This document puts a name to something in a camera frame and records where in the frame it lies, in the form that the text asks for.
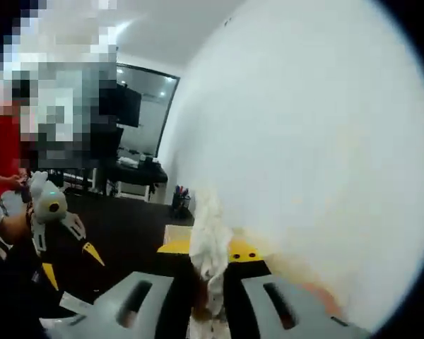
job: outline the pen holder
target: pen holder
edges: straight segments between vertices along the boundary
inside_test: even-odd
[[[179,193],[172,195],[171,211],[175,218],[185,218],[188,216],[188,209],[190,204],[190,197],[183,196]]]

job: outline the yellow plastic part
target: yellow plastic part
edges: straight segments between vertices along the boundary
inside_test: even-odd
[[[162,247],[160,247],[158,253],[175,253],[175,254],[188,254],[190,248],[190,239],[184,240],[173,240]]]
[[[243,239],[232,239],[229,250],[230,263],[247,263],[263,260],[257,249],[248,245]]]
[[[83,245],[83,250],[91,254],[91,256],[93,256],[94,259],[99,261],[102,264],[102,266],[105,266],[104,262],[99,256],[99,253],[96,251],[96,249],[90,242],[87,242],[85,245]]]
[[[161,246],[158,253],[188,254],[190,248],[190,240],[175,240]],[[263,260],[259,252],[248,245],[244,240],[232,239],[230,243],[229,262],[246,263],[248,261]]]
[[[42,263],[42,269],[45,272],[45,275],[49,278],[51,284],[58,291],[57,279],[55,279],[54,268],[51,263]]]

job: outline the glass wall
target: glass wall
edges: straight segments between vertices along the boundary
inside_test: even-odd
[[[125,150],[156,156],[178,81],[178,77],[168,74],[118,64],[118,84],[127,85],[129,89],[141,94],[139,126],[121,125],[124,128],[121,147]],[[132,153],[124,152],[120,155],[130,158],[139,156]]]

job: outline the white wall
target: white wall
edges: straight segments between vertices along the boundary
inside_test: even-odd
[[[370,330],[423,264],[424,73],[371,1],[247,2],[185,71],[159,158]]]

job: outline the crumpled paper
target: crumpled paper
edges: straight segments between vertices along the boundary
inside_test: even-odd
[[[221,221],[223,210],[214,190],[197,191],[195,199],[195,223],[190,238],[189,255],[197,273],[207,283],[206,308],[210,311],[211,318],[198,321],[191,317],[190,338],[229,338],[229,331],[215,331],[213,328],[222,327],[216,317],[223,308],[223,274],[228,267],[232,231]]]

